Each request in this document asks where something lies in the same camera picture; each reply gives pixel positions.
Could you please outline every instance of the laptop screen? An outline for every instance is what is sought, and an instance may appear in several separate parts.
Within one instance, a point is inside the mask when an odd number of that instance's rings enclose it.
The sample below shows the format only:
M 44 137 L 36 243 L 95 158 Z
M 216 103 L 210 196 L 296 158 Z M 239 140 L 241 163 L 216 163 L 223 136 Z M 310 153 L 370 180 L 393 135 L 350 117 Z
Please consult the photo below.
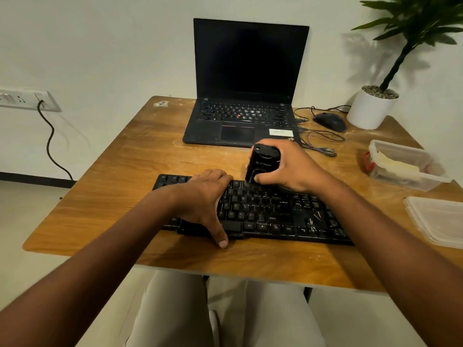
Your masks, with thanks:
M 291 104 L 309 27 L 194 19 L 199 98 Z

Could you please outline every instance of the worn patch on table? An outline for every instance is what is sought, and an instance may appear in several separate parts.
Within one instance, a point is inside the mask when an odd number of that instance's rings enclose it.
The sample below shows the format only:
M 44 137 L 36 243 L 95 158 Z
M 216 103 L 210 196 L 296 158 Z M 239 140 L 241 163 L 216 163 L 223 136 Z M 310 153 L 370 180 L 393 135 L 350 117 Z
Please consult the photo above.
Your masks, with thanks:
M 167 107 L 169 105 L 169 101 L 161 101 L 157 104 L 154 104 L 153 107 Z
M 292 130 L 269 129 L 270 135 L 294 137 Z

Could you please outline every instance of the laptop touchpad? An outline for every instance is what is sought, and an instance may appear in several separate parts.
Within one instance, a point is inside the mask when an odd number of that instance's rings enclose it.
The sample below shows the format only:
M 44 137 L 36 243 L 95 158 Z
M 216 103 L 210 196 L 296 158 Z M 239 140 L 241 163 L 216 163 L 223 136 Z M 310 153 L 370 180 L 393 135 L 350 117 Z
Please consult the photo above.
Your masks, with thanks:
M 237 127 L 234 125 L 222 125 L 220 139 L 225 141 L 236 142 L 254 142 L 254 128 L 252 127 Z

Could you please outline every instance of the forearm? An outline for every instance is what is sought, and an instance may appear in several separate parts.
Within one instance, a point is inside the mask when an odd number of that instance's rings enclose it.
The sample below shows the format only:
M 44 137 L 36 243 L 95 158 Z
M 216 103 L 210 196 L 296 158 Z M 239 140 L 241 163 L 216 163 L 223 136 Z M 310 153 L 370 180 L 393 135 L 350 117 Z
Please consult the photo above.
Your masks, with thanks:
M 430 346 L 463 341 L 463 272 L 341 181 L 319 192 L 383 283 Z
M 111 228 L 0 313 L 2 346 L 73 346 L 166 220 L 175 200 L 148 194 Z

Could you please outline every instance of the wooden table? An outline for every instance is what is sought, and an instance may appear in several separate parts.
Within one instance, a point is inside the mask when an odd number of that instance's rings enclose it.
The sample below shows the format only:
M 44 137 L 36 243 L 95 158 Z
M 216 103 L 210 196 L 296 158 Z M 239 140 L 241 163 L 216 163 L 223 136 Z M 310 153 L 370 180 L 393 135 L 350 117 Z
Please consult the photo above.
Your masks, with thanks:
M 193 99 L 152 97 L 31 234 L 23 249 L 72 256 L 150 192 L 159 174 L 194 175 L 207 168 L 221 168 L 243 180 L 249 149 L 182 143 L 193 105 Z M 309 111 L 298 113 L 310 115 Z M 320 128 L 313 122 L 304 126 Z M 316 146 L 334 148 L 338 157 L 308 153 L 419 239 L 423 237 L 405 211 L 405 197 L 463 201 L 463 191 L 456 182 L 420 192 L 367 176 L 362 155 L 372 139 L 420 147 L 392 117 L 386 117 L 378 130 L 349 126 L 344 135 L 343 143 L 310 139 Z M 463 267 L 462 250 L 433 247 Z M 220 250 L 210 239 L 160 231 L 138 263 L 204 274 L 384 292 L 365 259 L 350 246 L 250 238 L 232 240 L 227 250 Z

